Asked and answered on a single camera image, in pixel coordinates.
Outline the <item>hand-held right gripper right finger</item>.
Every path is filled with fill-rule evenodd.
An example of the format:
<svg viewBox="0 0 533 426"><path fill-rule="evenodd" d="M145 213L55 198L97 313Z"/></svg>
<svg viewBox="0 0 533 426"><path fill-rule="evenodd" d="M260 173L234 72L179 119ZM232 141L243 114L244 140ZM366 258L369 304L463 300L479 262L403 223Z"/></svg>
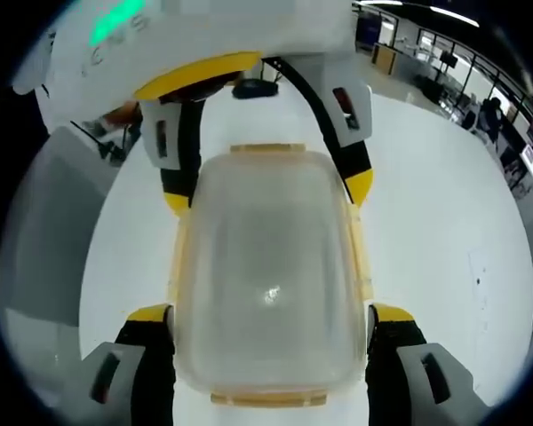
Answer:
<svg viewBox="0 0 533 426"><path fill-rule="evenodd" d="M387 304L368 309L365 382L370 425L478 425L489 411L470 371Z"/></svg>

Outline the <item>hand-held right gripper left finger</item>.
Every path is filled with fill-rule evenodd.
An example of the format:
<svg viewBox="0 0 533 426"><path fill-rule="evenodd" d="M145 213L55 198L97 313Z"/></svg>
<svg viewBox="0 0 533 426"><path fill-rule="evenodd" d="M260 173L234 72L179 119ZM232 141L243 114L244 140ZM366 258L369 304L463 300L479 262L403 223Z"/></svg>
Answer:
<svg viewBox="0 0 533 426"><path fill-rule="evenodd" d="M101 343L64 385L66 425L172 425L173 307L143 307Z"/></svg>

